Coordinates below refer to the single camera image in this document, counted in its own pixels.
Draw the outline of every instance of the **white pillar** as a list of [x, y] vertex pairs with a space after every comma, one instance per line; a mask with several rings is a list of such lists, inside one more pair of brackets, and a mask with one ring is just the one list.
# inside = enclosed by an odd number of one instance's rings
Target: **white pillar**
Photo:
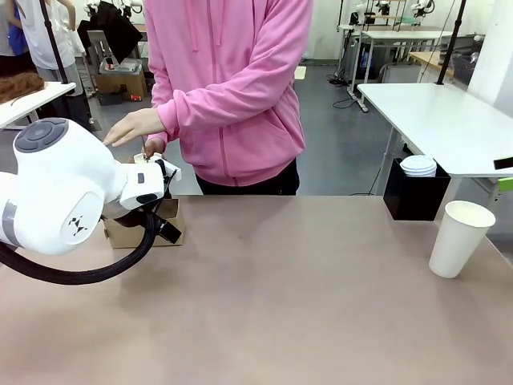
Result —
[[491, 24], [468, 92], [513, 117], [512, 0], [495, 0]]

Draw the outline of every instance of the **brown hair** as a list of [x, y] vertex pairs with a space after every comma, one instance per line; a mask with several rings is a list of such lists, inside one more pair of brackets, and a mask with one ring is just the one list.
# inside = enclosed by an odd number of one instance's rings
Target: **brown hair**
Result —
[[44, 80], [33, 72], [0, 79], [0, 103], [40, 91], [44, 87]]

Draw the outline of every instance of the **stack of white lids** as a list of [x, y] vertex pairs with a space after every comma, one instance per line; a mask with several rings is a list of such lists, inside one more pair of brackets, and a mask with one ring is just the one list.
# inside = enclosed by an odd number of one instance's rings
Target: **stack of white lids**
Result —
[[401, 168], [407, 176], [432, 178], [436, 176], [436, 162], [424, 155], [408, 156], [401, 162]]

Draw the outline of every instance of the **pink zip-up hoodie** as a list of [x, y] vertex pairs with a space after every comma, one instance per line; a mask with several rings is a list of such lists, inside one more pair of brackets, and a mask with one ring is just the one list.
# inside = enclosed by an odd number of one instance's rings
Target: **pink zip-up hoodie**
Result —
[[313, 0], [145, 0], [153, 106], [215, 184], [279, 174], [305, 149], [293, 75]]

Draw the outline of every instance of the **white paper cup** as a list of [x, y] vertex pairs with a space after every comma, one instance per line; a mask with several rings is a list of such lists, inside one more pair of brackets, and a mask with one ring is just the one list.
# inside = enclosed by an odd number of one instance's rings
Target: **white paper cup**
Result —
[[480, 205], [448, 203], [431, 254], [431, 271], [444, 278], [456, 277], [494, 224], [495, 215]]

